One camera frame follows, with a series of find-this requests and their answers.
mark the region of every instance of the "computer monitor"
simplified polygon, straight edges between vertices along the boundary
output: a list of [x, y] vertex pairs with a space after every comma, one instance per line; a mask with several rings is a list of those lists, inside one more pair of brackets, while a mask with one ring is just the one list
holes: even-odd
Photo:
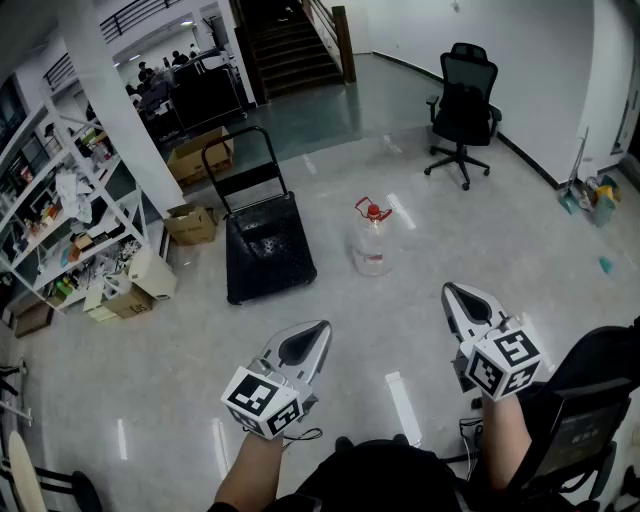
[[567, 481], [599, 470], [632, 390], [631, 381], [622, 378], [552, 393], [509, 491], [524, 496], [557, 492]]

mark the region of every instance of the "yellow object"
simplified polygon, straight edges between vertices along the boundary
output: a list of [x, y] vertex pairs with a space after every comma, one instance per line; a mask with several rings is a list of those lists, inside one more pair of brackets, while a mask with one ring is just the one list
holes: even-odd
[[598, 187], [596, 189], [596, 196], [598, 196], [598, 200], [600, 197], [607, 196], [609, 199], [613, 201], [613, 188], [611, 185], [603, 185], [602, 187]]

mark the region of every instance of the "forearm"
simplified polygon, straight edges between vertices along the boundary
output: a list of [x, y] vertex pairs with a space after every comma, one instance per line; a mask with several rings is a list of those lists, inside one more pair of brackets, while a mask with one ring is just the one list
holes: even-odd
[[503, 491], [511, 482], [531, 444], [516, 395], [498, 402], [483, 396], [484, 459], [489, 483]]
[[276, 499], [282, 436], [267, 441], [247, 434], [240, 453], [224, 479], [216, 503], [227, 503], [238, 512], [260, 512]]

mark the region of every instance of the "glossy gray floor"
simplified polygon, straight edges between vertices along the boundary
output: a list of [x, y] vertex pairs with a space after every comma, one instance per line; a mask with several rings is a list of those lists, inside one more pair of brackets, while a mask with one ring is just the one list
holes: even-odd
[[[480, 287], [511, 312], [526, 312], [555, 362], [590, 329], [633, 321], [640, 196], [625, 178], [613, 174], [624, 199], [611, 223], [597, 229], [582, 214], [569, 216], [498, 141], [471, 151], [492, 172], [484, 177], [470, 166], [468, 192], [454, 166], [425, 177], [436, 158], [427, 137], [424, 128], [404, 130], [282, 162], [318, 269], [311, 286], [227, 304], [221, 225], [211, 244], [173, 248], [175, 299], [102, 324], [75, 308], [18, 343], [13, 357], [24, 355], [30, 366], [26, 398], [36, 424], [24, 432], [36, 463], [86, 472], [107, 510], [206, 510], [220, 483], [214, 418], [223, 421], [230, 460], [244, 437], [219, 401], [224, 387], [273, 333], [319, 318], [332, 323], [334, 342], [316, 384], [320, 402], [298, 430], [320, 427], [324, 437], [288, 449], [280, 493], [294, 490], [332, 452], [336, 437], [359, 442], [401, 430], [385, 384], [395, 371], [413, 403], [422, 446], [450, 456], [462, 451], [457, 421], [470, 414], [475, 395], [459, 391], [449, 365], [456, 343], [440, 304], [445, 281]], [[394, 268], [363, 277], [347, 256], [346, 226], [358, 199], [367, 195], [386, 207], [391, 194], [403, 210], [389, 218]], [[201, 194], [209, 199], [217, 204], [210, 191]], [[610, 275], [598, 264], [601, 256], [614, 263]], [[630, 416], [623, 447], [637, 408]], [[617, 467], [624, 467], [632, 452], [619, 453]]]

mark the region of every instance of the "large transparent water jug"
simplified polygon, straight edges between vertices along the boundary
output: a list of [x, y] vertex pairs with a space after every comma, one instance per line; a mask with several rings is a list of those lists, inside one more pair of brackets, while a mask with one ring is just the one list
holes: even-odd
[[358, 216], [351, 234], [351, 253], [356, 270], [364, 276], [386, 274], [392, 265], [390, 226], [385, 222], [391, 210], [380, 210], [368, 197], [356, 203], [356, 210]]

